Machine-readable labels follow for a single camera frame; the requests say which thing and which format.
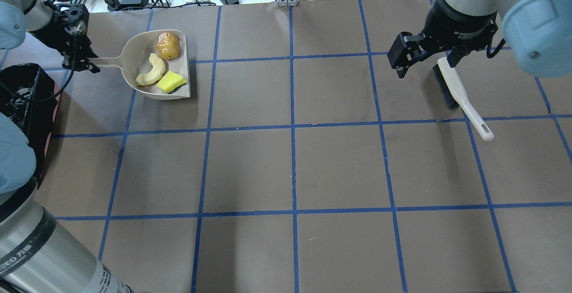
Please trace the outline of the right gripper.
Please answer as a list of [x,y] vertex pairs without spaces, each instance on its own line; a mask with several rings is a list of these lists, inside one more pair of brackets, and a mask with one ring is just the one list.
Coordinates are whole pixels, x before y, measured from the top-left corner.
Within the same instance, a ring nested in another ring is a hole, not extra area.
[[472,51],[486,50],[492,59],[492,39],[498,31],[497,12],[484,16],[466,15],[453,9],[445,0],[435,0],[419,35],[400,32],[387,57],[392,69],[403,79],[410,67],[440,52],[455,49],[452,66]]

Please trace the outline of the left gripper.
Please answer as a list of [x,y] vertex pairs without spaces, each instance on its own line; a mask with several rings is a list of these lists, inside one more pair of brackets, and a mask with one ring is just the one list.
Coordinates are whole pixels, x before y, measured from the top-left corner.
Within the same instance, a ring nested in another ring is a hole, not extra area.
[[47,46],[59,51],[64,69],[100,72],[91,59],[97,58],[88,38],[89,12],[85,4],[48,4],[54,10]]

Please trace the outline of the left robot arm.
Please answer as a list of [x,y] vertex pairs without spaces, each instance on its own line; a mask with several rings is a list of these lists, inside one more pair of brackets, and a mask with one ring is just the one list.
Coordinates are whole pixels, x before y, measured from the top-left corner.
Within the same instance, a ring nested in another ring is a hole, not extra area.
[[[97,73],[88,11],[46,0],[1,0],[1,49],[26,33],[63,57],[69,76]],[[110,269],[34,200],[37,158],[24,132],[1,115],[1,287],[16,293],[131,293]]]

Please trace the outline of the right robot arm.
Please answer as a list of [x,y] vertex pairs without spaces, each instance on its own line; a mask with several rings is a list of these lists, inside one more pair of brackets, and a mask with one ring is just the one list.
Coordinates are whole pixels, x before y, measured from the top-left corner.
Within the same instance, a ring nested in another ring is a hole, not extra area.
[[400,78],[415,63],[445,51],[455,67],[472,51],[490,49],[498,29],[527,74],[570,75],[571,0],[435,0],[423,30],[399,33],[388,60]]

